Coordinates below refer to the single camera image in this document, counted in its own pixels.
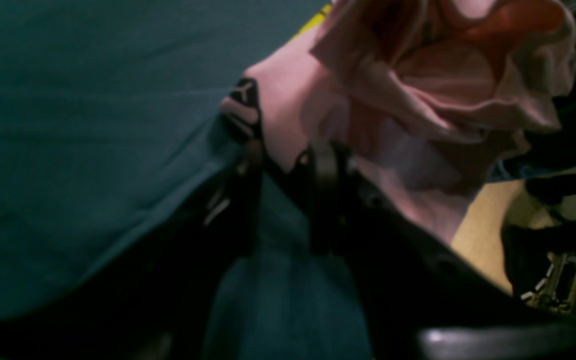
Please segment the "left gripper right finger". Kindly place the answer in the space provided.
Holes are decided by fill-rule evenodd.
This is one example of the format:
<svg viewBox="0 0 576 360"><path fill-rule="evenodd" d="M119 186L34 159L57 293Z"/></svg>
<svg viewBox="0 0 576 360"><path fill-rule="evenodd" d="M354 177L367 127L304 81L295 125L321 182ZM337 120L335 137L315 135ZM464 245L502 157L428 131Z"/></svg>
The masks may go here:
<svg viewBox="0 0 576 360"><path fill-rule="evenodd" d="M310 250L349 269L377 360L576 360L576 317L528 307L406 219L335 143L309 143Z"/></svg>

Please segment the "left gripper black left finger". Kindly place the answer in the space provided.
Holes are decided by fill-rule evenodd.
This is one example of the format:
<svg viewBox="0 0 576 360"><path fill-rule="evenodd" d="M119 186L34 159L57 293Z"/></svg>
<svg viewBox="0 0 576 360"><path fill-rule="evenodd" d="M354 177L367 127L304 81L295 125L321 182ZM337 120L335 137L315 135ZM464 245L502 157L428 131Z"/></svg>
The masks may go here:
<svg viewBox="0 0 576 360"><path fill-rule="evenodd" d="M234 164L84 284L0 319L0 360L198 360L222 278L256 245L265 152Z"/></svg>

